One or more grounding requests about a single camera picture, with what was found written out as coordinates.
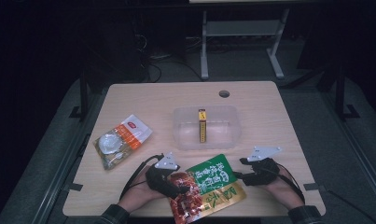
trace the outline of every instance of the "wooden table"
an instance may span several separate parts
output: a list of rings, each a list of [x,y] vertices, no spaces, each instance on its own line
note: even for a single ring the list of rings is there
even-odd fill
[[[230,96],[222,98],[220,91]],[[242,135],[235,148],[181,150],[173,138],[173,111],[182,106],[234,105],[242,125]],[[153,130],[153,134],[130,158],[111,171],[103,168],[93,141],[136,115]],[[63,212],[67,216],[99,216],[116,203],[127,180],[138,165],[155,154],[172,151],[177,164],[187,169],[218,154],[225,154],[231,168],[250,173],[239,159],[247,157],[253,146],[281,147],[273,158],[293,174],[303,188],[306,203],[317,206],[322,215],[325,206],[318,190],[306,191],[303,184],[313,183],[313,176],[302,153],[299,140],[273,82],[191,82],[155,84],[118,84],[108,91],[95,123],[90,142],[77,170],[74,183],[81,191],[70,190]],[[211,217],[285,216],[284,207],[271,195],[256,187],[246,187],[247,198]],[[171,217],[167,199],[158,199],[132,213],[136,217]]]

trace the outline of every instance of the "black cable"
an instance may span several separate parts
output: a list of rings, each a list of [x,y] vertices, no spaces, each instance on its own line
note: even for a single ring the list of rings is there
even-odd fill
[[[193,42],[192,44],[189,44],[186,47],[186,52],[188,52],[188,51],[190,51],[192,49],[196,49],[196,48],[198,48],[199,46],[202,45],[202,38],[201,37],[191,37],[189,39],[186,38],[187,42],[190,42],[191,40],[197,40],[197,41]]]
[[[165,60],[165,59],[169,59],[173,56],[173,54],[170,54],[170,53],[164,53],[163,55],[161,56],[147,56],[149,59],[152,60],[152,62],[159,62],[159,61],[162,61],[162,60]]]
[[[189,68],[199,79],[200,81],[204,81],[202,79],[202,77],[188,64],[186,63],[182,63],[182,62],[179,62],[179,61],[172,61],[172,62],[157,62],[157,63],[180,63],[180,64],[183,64],[184,66],[186,66],[187,68]]]
[[[146,180],[144,180],[144,181],[141,181],[141,182],[139,182],[139,183],[136,183],[136,184],[133,184],[133,185],[131,185],[131,186],[130,186],[130,189],[131,189],[132,187],[135,187],[135,186],[137,186],[137,185],[140,185],[140,184],[144,184],[144,183],[146,183]]]
[[[354,205],[353,203],[350,203],[348,202],[347,200],[343,199],[342,196],[340,196],[339,194],[333,192],[332,190],[329,190],[327,189],[327,192],[330,193],[331,195],[335,196],[336,198],[342,200],[343,202],[349,204],[350,206],[352,206],[356,211],[362,213],[362,215],[364,215],[365,217],[367,217],[368,219],[370,219],[370,221],[372,221],[373,223],[376,223],[376,220],[371,217],[368,213],[366,213],[365,211],[363,211],[362,209],[358,208],[356,205]]]
[[[208,43],[207,52],[211,54],[223,54],[231,50],[230,44],[225,44],[220,39],[215,39],[217,43]]]
[[[284,180],[287,183],[287,185],[289,185],[298,194],[298,196],[301,198],[301,200],[303,201],[303,203],[306,203],[306,200],[304,198],[303,192],[301,191],[298,182],[296,182],[296,184],[294,184],[290,179],[288,179],[284,175],[277,174],[277,173],[275,173],[275,172],[273,172],[271,170],[268,170],[266,168],[259,168],[259,169],[262,170],[262,171],[266,171],[266,172],[269,172],[271,174],[274,174],[274,175],[280,177],[282,180]]]
[[[63,222],[63,224],[66,223],[67,220],[68,220],[68,217],[66,217],[65,221]]]
[[[127,181],[126,183],[126,186],[124,186],[124,189],[123,191],[121,192],[120,194],[120,198],[119,200],[124,196],[124,194],[127,192],[127,190],[129,190],[132,186],[132,182],[134,181],[134,179],[139,175],[139,173],[142,171],[142,169],[144,169],[144,167],[146,166],[146,164],[153,160],[153,159],[158,159],[158,161],[160,161],[162,158],[164,157],[164,155],[155,155],[155,156],[151,156],[149,157],[146,161],[143,161],[141,163],[141,165],[139,165],[139,167],[135,170],[135,172],[132,174],[132,176],[130,177],[129,181]]]
[[[202,46],[202,39],[200,37],[197,37],[198,39],[200,39],[199,41],[197,41],[196,43],[190,45],[187,47],[186,49],[186,52],[192,52],[194,49],[198,49]],[[207,37],[207,40],[206,40],[206,44],[207,46],[211,44],[211,40],[214,39],[213,36],[211,37]]]
[[[157,67],[155,64],[152,64],[152,63],[150,63],[149,66],[153,66],[153,67],[155,67],[155,68],[157,68],[159,70],[159,76],[154,81],[152,81],[152,78],[150,77],[150,74],[149,74],[149,78],[148,78],[148,82],[156,83],[156,82],[158,82],[160,80],[160,78],[162,76],[161,69],[159,67]]]
[[[296,183],[296,186],[298,187],[298,189],[300,189],[298,181],[296,181],[295,177],[293,177],[293,175],[283,165],[281,165],[279,163],[276,163],[276,164],[279,165],[279,166],[281,166],[281,167],[283,167],[287,171],[287,173],[290,175],[290,177],[292,177],[293,181]]]

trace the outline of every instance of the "clear plastic container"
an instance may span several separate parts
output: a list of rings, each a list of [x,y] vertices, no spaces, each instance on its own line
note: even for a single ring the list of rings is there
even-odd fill
[[[206,141],[200,142],[199,109],[206,113]],[[241,135],[237,108],[233,105],[198,105],[174,110],[174,140],[180,149],[235,147]]]

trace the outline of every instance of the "metal stand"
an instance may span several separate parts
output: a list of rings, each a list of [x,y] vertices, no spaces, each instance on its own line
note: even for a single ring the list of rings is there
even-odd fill
[[[75,106],[71,114],[69,115],[69,118],[80,119],[80,121],[83,121],[83,119],[86,117],[88,113],[88,87],[87,87],[87,82],[86,82],[84,72],[80,74],[79,82],[80,82],[80,113],[77,112],[79,110],[79,106]]]
[[[345,76],[341,63],[327,63],[307,73],[303,77],[296,79],[295,81],[292,81],[284,86],[280,86],[279,89],[293,89],[310,78],[321,74],[323,75],[316,85],[316,88],[319,91],[329,91],[332,85],[336,82],[335,111],[339,118],[343,121],[345,121],[345,119],[360,118],[353,105],[347,105],[350,113],[344,113]]]
[[[202,79],[208,79],[207,36],[231,35],[274,35],[275,40],[271,48],[267,49],[272,68],[277,78],[284,78],[284,73],[275,56],[284,32],[289,8],[284,9],[281,20],[267,21],[208,21],[207,12],[202,15]]]

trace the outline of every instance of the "table leg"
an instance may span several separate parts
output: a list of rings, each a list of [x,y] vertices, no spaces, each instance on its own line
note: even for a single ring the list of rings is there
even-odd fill
[[[208,79],[208,64],[207,64],[207,12],[202,13],[202,79]]]
[[[278,45],[280,44],[288,14],[289,14],[289,8],[285,9],[283,12],[283,16],[280,20],[280,23],[278,24],[277,32],[275,34],[274,44],[272,45],[271,48],[267,49],[267,54],[269,55],[270,62],[272,62],[272,68],[274,69],[275,75],[277,76],[277,78],[280,78],[280,79],[284,78],[284,73],[283,73],[283,70],[281,69],[280,64],[278,63],[275,53],[277,52]]]

